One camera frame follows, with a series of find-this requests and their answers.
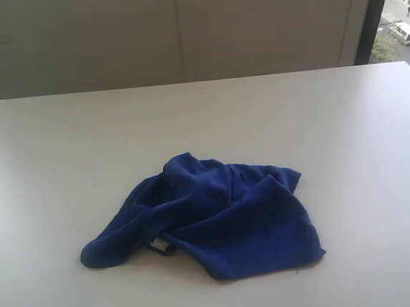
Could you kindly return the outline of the blue microfiber towel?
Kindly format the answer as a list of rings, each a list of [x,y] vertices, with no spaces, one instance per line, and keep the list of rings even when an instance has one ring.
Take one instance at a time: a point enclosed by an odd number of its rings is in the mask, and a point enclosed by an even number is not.
[[[286,167],[225,164],[190,153],[137,185],[81,252],[82,265],[111,268],[155,238],[180,249],[212,278],[242,279],[312,265],[318,232],[295,196],[301,174]]]

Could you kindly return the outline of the white label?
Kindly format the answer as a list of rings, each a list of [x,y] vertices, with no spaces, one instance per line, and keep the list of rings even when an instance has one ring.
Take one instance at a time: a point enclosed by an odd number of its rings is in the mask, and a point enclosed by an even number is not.
[[[158,251],[165,252],[167,248],[169,247],[169,243],[165,242],[163,239],[160,238],[155,238],[153,241],[151,241],[150,245]]]

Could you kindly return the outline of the white partition panel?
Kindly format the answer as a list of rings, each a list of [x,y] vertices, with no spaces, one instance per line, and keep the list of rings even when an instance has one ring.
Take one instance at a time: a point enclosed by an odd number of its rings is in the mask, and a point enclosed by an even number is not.
[[[0,0],[0,99],[353,63],[369,0]]]

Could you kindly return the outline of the white vehicle outside window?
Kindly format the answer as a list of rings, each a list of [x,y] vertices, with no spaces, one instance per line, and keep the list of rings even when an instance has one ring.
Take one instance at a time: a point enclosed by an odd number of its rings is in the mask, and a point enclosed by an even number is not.
[[[391,33],[402,44],[410,45],[410,25],[406,22],[397,21],[391,26]]]

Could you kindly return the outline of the dark window frame post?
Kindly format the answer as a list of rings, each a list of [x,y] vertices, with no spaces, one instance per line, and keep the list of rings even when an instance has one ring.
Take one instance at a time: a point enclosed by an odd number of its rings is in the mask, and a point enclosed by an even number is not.
[[[384,3],[385,0],[368,0],[356,58],[353,62],[355,66],[369,63]]]

